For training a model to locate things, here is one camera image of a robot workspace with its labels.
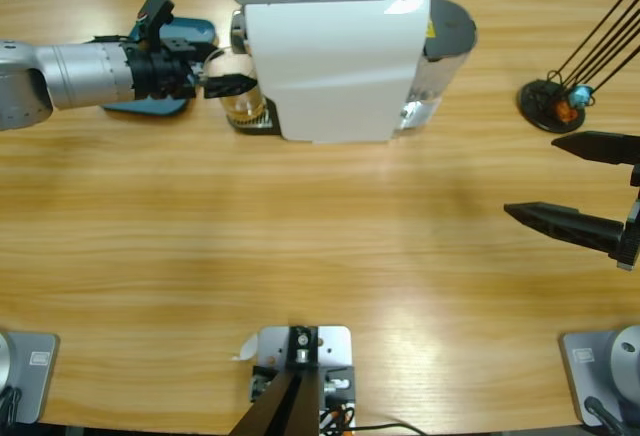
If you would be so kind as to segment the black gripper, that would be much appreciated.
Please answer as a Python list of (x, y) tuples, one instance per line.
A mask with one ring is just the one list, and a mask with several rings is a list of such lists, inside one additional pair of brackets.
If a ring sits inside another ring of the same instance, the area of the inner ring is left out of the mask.
[[(184, 38), (161, 39), (155, 49), (134, 42), (124, 42), (122, 48), (130, 68), (135, 100), (194, 98), (198, 81), (194, 67), (225, 52), (213, 43)], [(255, 86), (254, 78), (241, 73), (208, 77), (202, 83), (205, 99), (238, 96)]]
[[(639, 164), (639, 137), (584, 131), (554, 139), (551, 144), (579, 158), (611, 165)], [(639, 256), (639, 196), (622, 222), (581, 213), (545, 202), (510, 203), (504, 211), (550, 238), (604, 252), (617, 267), (633, 270)]]

